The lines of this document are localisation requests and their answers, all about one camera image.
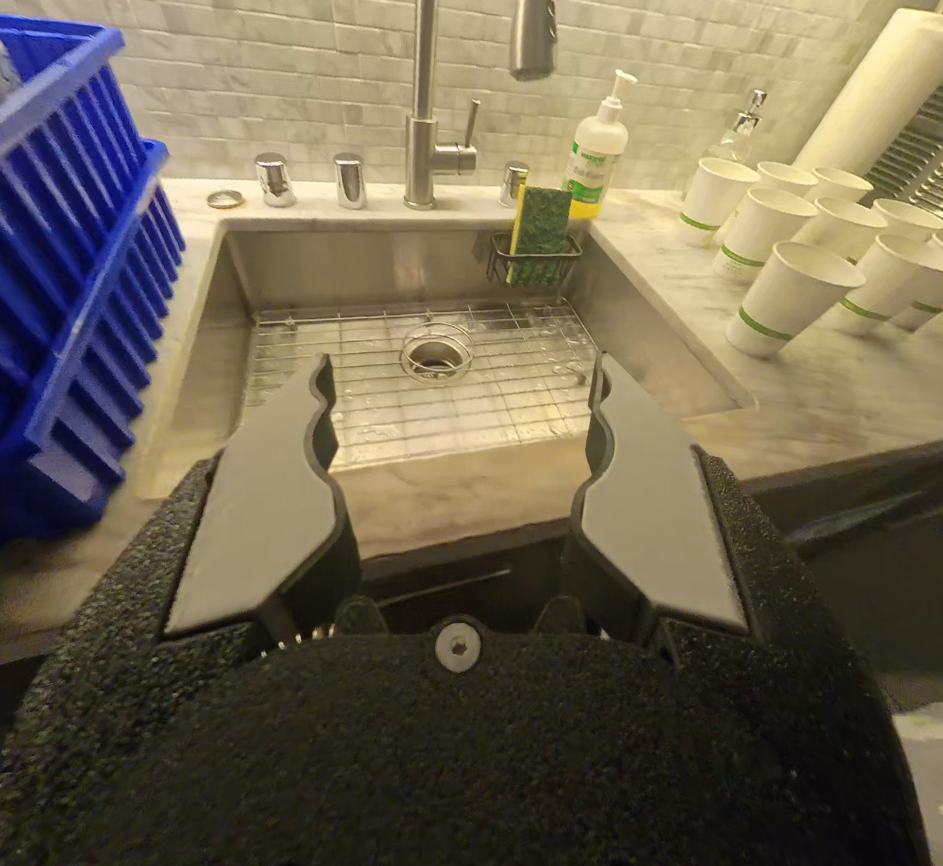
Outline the green and yellow sponge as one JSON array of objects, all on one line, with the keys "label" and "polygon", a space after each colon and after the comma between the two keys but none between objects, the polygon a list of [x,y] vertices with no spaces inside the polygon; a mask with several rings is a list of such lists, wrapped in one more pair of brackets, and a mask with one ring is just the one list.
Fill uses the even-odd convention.
[{"label": "green and yellow sponge", "polygon": [[567,249],[572,194],[566,190],[525,183],[519,194],[517,216],[508,253],[508,285],[553,285]]}]

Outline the white paper towel roll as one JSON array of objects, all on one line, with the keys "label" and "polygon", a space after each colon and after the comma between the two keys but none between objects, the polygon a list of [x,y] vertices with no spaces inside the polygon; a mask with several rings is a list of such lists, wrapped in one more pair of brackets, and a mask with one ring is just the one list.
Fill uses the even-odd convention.
[{"label": "white paper towel roll", "polygon": [[864,175],[941,82],[941,13],[895,11],[794,164]]}]

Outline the stainless steel sink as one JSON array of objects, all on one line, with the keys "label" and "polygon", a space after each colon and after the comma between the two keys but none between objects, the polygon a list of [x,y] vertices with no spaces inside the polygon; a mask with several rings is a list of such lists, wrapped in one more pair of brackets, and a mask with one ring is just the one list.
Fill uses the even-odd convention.
[{"label": "stainless steel sink", "polygon": [[689,341],[643,294],[638,276],[617,264],[595,237],[578,234],[583,250],[558,288],[512,287],[489,281],[472,253],[482,224],[237,223],[212,251],[188,338],[174,370],[173,394],[150,439],[140,491],[168,495],[197,459],[216,453],[242,419],[253,313],[270,308],[429,304],[472,299],[566,299],[596,348],[615,358],[664,409],[699,419],[752,406],[753,398]]}]

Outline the person's grey mottled garment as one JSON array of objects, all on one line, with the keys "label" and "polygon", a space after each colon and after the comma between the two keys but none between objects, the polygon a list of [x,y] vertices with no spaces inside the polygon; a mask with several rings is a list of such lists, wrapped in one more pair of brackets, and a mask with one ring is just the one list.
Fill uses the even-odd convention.
[{"label": "person's grey mottled garment", "polygon": [[910,767],[931,860],[942,864],[942,703],[892,715]]}]

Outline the glass soap dispenser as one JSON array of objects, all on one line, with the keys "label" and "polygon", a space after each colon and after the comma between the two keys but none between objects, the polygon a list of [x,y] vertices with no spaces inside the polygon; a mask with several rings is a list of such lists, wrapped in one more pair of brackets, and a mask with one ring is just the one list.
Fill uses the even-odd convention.
[{"label": "glass soap dispenser", "polygon": [[751,149],[751,136],[759,125],[767,96],[767,91],[753,89],[746,108],[737,113],[720,139],[710,145],[701,156],[745,165]]}]

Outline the group of white paper cups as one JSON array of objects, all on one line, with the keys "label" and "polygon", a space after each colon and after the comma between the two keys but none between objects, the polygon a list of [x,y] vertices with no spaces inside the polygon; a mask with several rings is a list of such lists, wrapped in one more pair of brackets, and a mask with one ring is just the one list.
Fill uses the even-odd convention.
[{"label": "group of white paper cups", "polygon": [[835,326],[868,334],[941,285],[938,243],[895,233],[880,212],[848,200],[767,187],[759,172],[722,158],[699,161],[681,235],[704,245],[738,203],[712,270],[748,286],[725,330],[745,354],[772,356],[835,307]]}]

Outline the dish soap pump bottle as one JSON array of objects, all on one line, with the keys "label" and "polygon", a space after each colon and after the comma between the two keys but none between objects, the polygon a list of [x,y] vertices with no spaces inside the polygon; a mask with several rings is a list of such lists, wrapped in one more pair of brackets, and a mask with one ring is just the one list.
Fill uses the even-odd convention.
[{"label": "dish soap pump bottle", "polygon": [[615,171],[628,142],[621,121],[623,100],[637,84],[636,77],[616,70],[612,91],[594,115],[578,124],[564,169],[561,189],[571,196],[571,220],[590,220],[600,213]]}]

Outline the steel kitchen faucet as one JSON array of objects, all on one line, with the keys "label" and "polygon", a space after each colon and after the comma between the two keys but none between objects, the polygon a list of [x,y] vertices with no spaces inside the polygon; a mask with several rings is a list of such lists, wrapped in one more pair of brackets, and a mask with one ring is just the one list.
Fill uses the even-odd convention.
[{"label": "steel kitchen faucet", "polygon": [[438,42],[439,0],[415,0],[415,51],[411,107],[406,120],[404,203],[414,211],[433,209],[434,176],[474,172],[477,150],[472,144],[480,101],[470,103],[462,141],[438,143],[433,94]]}]

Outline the steel sink drain strainer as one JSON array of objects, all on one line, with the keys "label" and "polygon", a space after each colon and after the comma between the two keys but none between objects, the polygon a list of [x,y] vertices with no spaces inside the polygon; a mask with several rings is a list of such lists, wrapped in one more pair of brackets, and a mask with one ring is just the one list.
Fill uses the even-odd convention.
[{"label": "steel sink drain strainer", "polygon": [[474,339],[456,323],[433,319],[407,332],[399,362],[407,377],[443,385],[463,377],[474,359]]}]

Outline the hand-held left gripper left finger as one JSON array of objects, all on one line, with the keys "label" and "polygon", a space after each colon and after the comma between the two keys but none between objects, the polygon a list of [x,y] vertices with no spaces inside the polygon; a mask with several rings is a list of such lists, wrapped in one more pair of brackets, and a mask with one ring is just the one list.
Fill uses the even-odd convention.
[{"label": "hand-held left gripper left finger", "polygon": [[251,413],[216,459],[163,628],[170,640],[251,623],[300,642],[360,588],[331,357],[316,354]]}]

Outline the steel faucet spray head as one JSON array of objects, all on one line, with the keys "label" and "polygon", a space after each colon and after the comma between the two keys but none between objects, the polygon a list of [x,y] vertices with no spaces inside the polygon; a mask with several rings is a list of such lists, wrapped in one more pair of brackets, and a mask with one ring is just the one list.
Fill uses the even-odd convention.
[{"label": "steel faucet spray head", "polygon": [[547,79],[555,71],[555,0],[516,0],[510,38],[509,72],[516,82]]}]

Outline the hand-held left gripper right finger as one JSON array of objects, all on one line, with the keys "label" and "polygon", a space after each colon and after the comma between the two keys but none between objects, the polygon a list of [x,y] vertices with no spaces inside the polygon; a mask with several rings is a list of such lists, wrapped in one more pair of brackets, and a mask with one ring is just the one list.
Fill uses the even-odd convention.
[{"label": "hand-held left gripper right finger", "polygon": [[613,356],[598,354],[561,589],[616,641],[650,644],[664,619],[734,637],[749,605],[702,452]]}]

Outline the blue plastic crate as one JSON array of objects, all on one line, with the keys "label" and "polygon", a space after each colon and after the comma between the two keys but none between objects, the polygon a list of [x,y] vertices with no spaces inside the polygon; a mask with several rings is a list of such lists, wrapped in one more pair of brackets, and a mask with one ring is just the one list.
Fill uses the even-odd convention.
[{"label": "blue plastic crate", "polygon": [[46,344],[111,241],[146,149],[111,69],[116,28],[2,15],[22,86],[2,102],[3,330]]},{"label": "blue plastic crate", "polygon": [[2,212],[2,542],[98,521],[124,481],[186,243],[146,160],[111,233],[75,279]]}]

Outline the marble desk countertop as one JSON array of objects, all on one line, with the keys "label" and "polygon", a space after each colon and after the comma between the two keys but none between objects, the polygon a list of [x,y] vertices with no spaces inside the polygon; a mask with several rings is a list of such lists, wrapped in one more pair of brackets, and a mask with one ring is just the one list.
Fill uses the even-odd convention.
[{"label": "marble desk countertop", "polygon": [[[194,314],[210,254],[224,234],[245,222],[265,230],[292,223],[351,230],[358,223],[499,227],[513,217],[499,204],[495,187],[444,186],[432,211],[415,212],[403,202],[404,187],[393,184],[369,185],[368,207],[361,211],[342,209],[331,182],[296,183],[297,203],[288,209],[265,205],[259,186],[248,180],[168,178],[162,184],[187,251],[157,343],[159,356],[149,367],[152,382],[140,397],[144,411],[132,424],[136,440],[124,455],[126,481],[112,494],[103,518],[88,530],[2,548],[2,663],[34,659],[55,648],[64,626],[104,573],[194,465],[168,495],[141,494],[142,461],[170,405],[174,370],[188,338],[187,319]],[[915,334],[891,328],[854,337],[816,324],[773,358],[747,356],[725,339],[741,287],[713,274],[709,251],[679,238],[677,206],[674,193],[618,190],[587,234],[638,276],[643,294],[651,295],[684,336],[701,344],[753,398],[752,406],[735,412],[683,420],[704,450],[724,459],[746,483],[941,444],[940,328]],[[335,475],[350,517],[352,496],[344,486],[345,474],[414,461]],[[361,550],[354,523],[353,528]]]}]

